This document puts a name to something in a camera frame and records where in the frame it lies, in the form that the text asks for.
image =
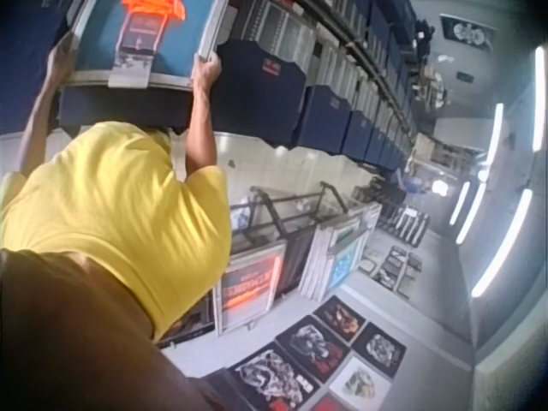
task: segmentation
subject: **metal rack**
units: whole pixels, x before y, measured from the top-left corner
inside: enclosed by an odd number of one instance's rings
[[[382,69],[375,64],[372,56],[361,44],[356,42],[354,34],[348,27],[336,20],[333,12],[327,3],[317,0],[295,0],[312,18],[321,22],[332,33],[334,33],[346,46],[348,53],[352,55],[357,63],[369,74],[369,78],[378,85],[379,91],[384,95],[388,104],[400,119],[406,133],[411,131],[408,119],[397,103],[396,96],[391,91],[387,80],[382,74]]]

